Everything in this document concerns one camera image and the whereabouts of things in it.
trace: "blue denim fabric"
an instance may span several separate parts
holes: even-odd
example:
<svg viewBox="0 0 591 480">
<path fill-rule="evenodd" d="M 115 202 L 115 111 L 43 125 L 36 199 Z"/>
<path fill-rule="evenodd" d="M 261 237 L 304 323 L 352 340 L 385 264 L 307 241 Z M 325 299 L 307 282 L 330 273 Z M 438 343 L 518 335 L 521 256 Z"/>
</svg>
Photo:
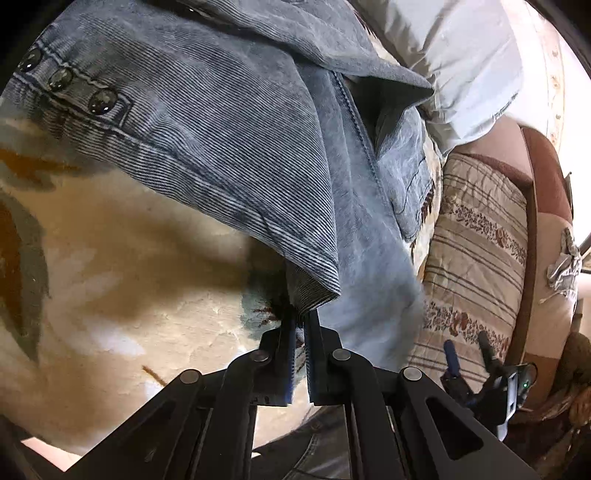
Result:
<svg viewBox="0 0 591 480">
<path fill-rule="evenodd" d="M 432 90 L 375 54 L 342 0 L 76 0 L 35 46 L 41 63 L 15 72 L 7 102 L 83 157 L 274 248 L 299 311 L 340 296 L 321 322 L 399 366 L 422 312 L 392 207 L 412 218 L 428 175 L 420 142 L 399 132 L 420 132 L 410 107 Z M 73 80 L 52 91 L 61 67 Z M 383 79 L 378 160 L 341 74 Z M 118 100 L 97 116 L 101 89 Z"/>
</svg>

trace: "white pillow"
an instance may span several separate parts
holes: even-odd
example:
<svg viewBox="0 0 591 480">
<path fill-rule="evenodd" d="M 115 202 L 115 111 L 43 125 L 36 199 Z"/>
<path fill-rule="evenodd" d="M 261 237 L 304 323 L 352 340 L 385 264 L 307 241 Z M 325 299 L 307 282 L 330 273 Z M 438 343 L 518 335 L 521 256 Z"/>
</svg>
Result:
<svg viewBox="0 0 591 480">
<path fill-rule="evenodd" d="M 422 105 L 447 155 L 487 133 L 522 85 L 522 65 L 499 0 L 350 0 L 384 47 L 424 76 Z"/>
</svg>

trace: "snap button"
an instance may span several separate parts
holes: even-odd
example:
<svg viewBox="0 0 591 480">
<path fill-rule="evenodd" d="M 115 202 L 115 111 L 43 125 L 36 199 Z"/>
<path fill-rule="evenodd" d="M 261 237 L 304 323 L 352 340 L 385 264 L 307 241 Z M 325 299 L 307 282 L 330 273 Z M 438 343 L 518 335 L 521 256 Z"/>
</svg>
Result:
<svg viewBox="0 0 591 480">
<path fill-rule="evenodd" d="M 18 64 L 18 69 L 23 73 L 29 72 L 39 65 L 42 57 L 43 53 L 41 53 L 41 50 L 33 48 L 22 58 L 21 62 Z"/>
<path fill-rule="evenodd" d="M 88 104 L 88 110 L 95 115 L 102 115 L 111 110 L 117 103 L 117 94 L 113 90 L 99 90 Z"/>
<path fill-rule="evenodd" d="M 70 69 L 60 68 L 49 78 L 49 89 L 52 92 L 59 92 L 71 84 L 74 74 Z"/>
</svg>

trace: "striped fabric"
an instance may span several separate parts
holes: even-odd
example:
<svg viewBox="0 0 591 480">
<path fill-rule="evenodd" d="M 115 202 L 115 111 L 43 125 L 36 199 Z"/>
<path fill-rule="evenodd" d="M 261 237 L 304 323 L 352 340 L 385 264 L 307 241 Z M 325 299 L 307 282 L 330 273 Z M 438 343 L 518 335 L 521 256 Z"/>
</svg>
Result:
<svg viewBox="0 0 591 480">
<path fill-rule="evenodd" d="M 524 285 L 525 207 L 523 194 L 501 173 L 463 155 L 448 159 L 423 281 L 427 314 L 409 362 L 434 381 L 446 369 L 448 339 L 475 391 L 488 377 L 478 347 L 481 330 L 504 359 Z"/>
</svg>

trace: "sofa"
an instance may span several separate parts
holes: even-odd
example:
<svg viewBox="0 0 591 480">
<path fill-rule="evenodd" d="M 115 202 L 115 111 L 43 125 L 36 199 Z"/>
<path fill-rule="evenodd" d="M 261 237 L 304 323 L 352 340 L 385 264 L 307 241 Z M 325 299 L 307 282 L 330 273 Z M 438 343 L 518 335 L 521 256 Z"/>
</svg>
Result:
<svg viewBox="0 0 591 480">
<path fill-rule="evenodd" d="M 477 336 L 486 330 L 507 364 L 535 362 L 527 407 L 548 398 L 570 332 L 575 300 L 554 294 L 546 272 L 572 232 L 558 155 L 538 131 L 500 117 L 482 138 L 456 147 L 443 167 L 443 197 L 423 286 L 427 314 L 409 364 L 434 381 L 443 342 L 478 391 L 488 374 Z"/>
</svg>

